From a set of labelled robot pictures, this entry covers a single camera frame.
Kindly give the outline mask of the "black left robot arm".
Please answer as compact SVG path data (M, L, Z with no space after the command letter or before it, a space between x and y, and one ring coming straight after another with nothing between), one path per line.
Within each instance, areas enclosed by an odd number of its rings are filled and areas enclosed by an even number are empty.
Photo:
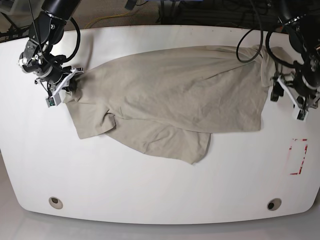
M309 13L304 0L280 0L275 6L291 47L301 55L303 64L297 61L288 63L275 56L270 48L273 31L267 33L265 47L269 56L276 63L295 70L292 81L286 81L283 74L273 81L270 100L276 102L285 89L293 88L298 94L292 100L294 105L306 113L309 108L316 109L320 99L320 22Z

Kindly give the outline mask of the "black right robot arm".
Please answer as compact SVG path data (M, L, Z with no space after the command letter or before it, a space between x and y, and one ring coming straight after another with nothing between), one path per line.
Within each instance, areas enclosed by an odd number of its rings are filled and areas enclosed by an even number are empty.
M35 83L47 92L46 102L49 107L61 103L60 91L74 91L77 87L74 77L84 72L81 67L63 66L76 56L80 48L81 32L73 18L80 3L80 0L44 1L38 17L32 18L29 40L19 57L18 65L22 71L35 74ZM69 57L53 55L53 46L62 39L67 21L71 21L76 30L75 48Z

